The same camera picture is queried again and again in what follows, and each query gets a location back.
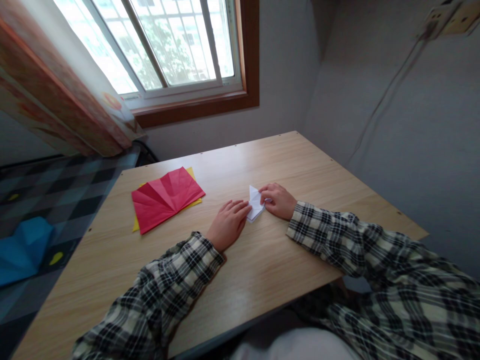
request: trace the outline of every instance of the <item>yellow origami paper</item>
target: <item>yellow origami paper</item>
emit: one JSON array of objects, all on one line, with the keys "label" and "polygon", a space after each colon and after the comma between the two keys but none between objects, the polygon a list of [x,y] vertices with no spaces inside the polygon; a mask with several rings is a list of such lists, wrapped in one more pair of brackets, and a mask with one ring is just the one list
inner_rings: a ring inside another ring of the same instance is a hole
[{"label": "yellow origami paper", "polygon": [[[186,169],[186,171],[190,174],[190,176],[193,178],[193,180],[197,181],[197,179],[195,178],[195,175],[194,175],[194,170],[189,167],[188,169]],[[139,188],[141,188],[143,185],[145,185],[146,182],[140,184]],[[192,206],[195,206],[197,204],[200,204],[202,202],[202,198],[200,197],[198,200],[195,200],[194,202],[192,202],[190,205],[188,205],[186,208],[184,208],[183,210],[185,209],[188,209],[188,208],[191,208]],[[136,232],[140,230],[140,226],[139,226],[139,220],[137,219],[137,215],[135,215],[135,220],[133,222],[133,229],[132,229],[132,233]]]}]

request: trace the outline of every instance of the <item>checkered floor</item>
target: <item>checkered floor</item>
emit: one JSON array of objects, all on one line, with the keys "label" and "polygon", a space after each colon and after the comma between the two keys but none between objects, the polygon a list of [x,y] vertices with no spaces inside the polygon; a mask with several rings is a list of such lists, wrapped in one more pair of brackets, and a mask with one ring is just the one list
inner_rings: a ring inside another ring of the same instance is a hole
[{"label": "checkered floor", "polygon": [[110,158],[60,158],[12,168],[2,176],[0,239],[37,216],[54,232],[38,274],[0,288],[0,360],[11,357],[116,179],[135,167],[140,151],[134,146]]}]

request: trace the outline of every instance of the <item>tree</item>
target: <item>tree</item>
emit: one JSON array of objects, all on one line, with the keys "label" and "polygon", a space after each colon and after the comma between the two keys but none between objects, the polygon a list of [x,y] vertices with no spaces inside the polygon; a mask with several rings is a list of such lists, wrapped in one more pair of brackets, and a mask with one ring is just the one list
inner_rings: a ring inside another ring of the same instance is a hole
[{"label": "tree", "polygon": [[[166,19],[155,19],[150,16],[142,16],[141,23],[150,41],[150,45],[157,56],[161,69],[169,84],[181,84],[195,80],[192,77],[194,67],[192,59],[182,39],[170,32]],[[146,52],[140,55],[133,49],[129,50],[129,59],[132,59],[135,72],[145,87],[154,89],[161,87],[153,69],[146,69],[144,62],[148,62]]]}]

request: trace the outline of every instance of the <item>curtain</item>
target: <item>curtain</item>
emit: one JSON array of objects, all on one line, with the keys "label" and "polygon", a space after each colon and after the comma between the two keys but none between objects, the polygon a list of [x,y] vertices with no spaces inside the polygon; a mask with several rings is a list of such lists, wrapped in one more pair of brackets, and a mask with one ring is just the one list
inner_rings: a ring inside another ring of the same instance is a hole
[{"label": "curtain", "polygon": [[52,0],[0,1],[0,109],[65,155],[145,135]]}]

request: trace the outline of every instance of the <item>right hand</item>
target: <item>right hand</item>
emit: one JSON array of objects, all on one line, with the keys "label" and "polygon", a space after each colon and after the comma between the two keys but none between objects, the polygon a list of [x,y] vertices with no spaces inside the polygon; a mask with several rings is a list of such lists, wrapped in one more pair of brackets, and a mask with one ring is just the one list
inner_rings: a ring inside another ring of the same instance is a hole
[{"label": "right hand", "polygon": [[260,205],[265,203],[265,208],[275,216],[290,221],[294,215],[297,200],[283,186],[269,183],[258,190],[261,193]]}]

